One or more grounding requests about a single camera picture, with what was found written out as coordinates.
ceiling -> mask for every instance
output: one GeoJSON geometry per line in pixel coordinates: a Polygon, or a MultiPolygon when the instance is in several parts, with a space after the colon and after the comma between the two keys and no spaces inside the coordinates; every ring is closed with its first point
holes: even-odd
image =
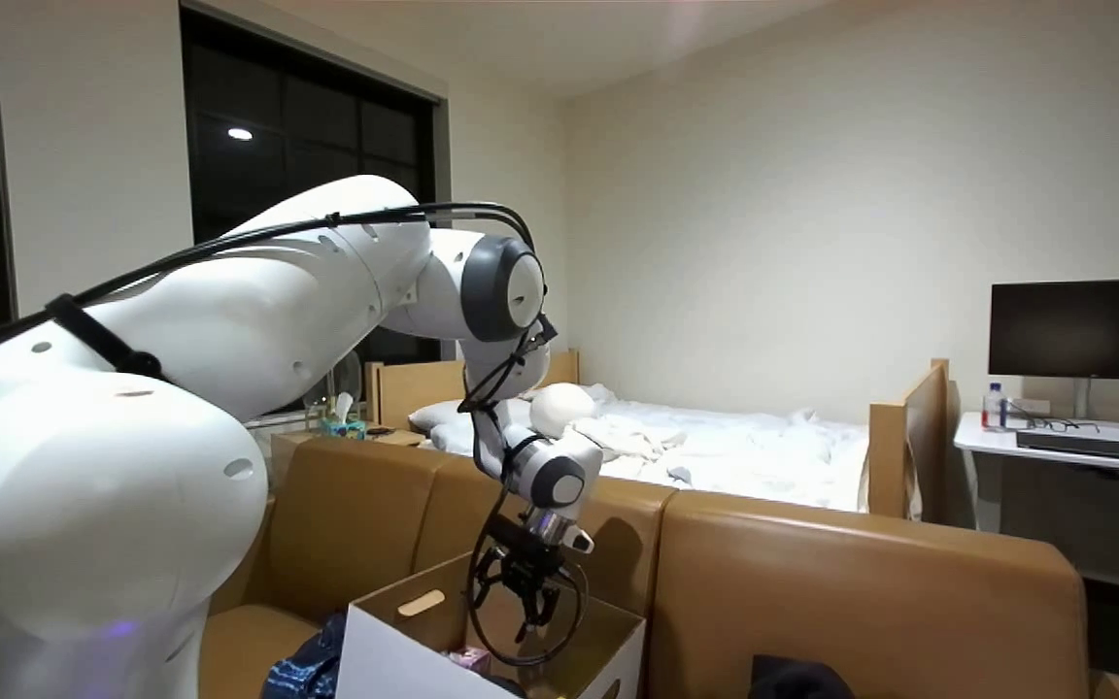
{"type": "Polygon", "coordinates": [[[827,0],[270,0],[348,34],[428,47],[549,98],[578,98],[713,43],[784,25],[827,0]]]}

bed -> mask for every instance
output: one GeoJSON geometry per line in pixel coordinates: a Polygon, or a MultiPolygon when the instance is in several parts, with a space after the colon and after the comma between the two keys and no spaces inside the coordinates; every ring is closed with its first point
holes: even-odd
{"type": "MultiPolygon", "coordinates": [[[[898,399],[871,406],[866,424],[624,399],[591,385],[574,349],[552,358],[536,398],[549,385],[598,399],[574,430],[603,448],[603,477],[922,520],[944,505],[949,363],[931,363],[898,399]]],[[[471,430],[451,424],[458,398],[458,363],[363,364],[370,424],[424,430],[451,454],[471,450],[471,430]]],[[[506,421],[529,421],[529,398],[506,406],[506,421]]]]}

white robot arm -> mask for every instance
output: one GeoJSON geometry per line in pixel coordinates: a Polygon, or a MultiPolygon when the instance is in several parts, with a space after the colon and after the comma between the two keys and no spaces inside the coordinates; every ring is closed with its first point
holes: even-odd
{"type": "Polygon", "coordinates": [[[194,697],[207,601],[264,514],[239,421],[371,327],[463,349],[479,465],[529,503],[529,544],[571,544],[598,454],[492,421],[545,369],[539,263],[432,230],[454,213],[520,224],[339,180],[0,334],[0,697],[194,697]]]}

wooden headboard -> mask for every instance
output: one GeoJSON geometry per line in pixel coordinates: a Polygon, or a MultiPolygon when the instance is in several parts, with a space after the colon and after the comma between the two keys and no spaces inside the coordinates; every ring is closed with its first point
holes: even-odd
{"type": "MultiPolygon", "coordinates": [[[[582,381],[578,355],[556,349],[539,385],[582,381]]],[[[409,413],[467,393],[463,363],[419,363],[419,364],[363,364],[363,421],[381,426],[409,426],[409,413]]]]}

desk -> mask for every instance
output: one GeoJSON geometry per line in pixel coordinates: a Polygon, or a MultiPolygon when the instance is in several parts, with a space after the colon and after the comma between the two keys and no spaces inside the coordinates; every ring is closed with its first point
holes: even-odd
{"type": "Polygon", "coordinates": [[[1012,430],[1119,438],[1119,424],[1052,421],[1052,426],[986,430],[977,413],[968,413],[951,438],[976,530],[1052,540],[1082,576],[1119,582],[1119,457],[1024,450],[1012,430]]]}

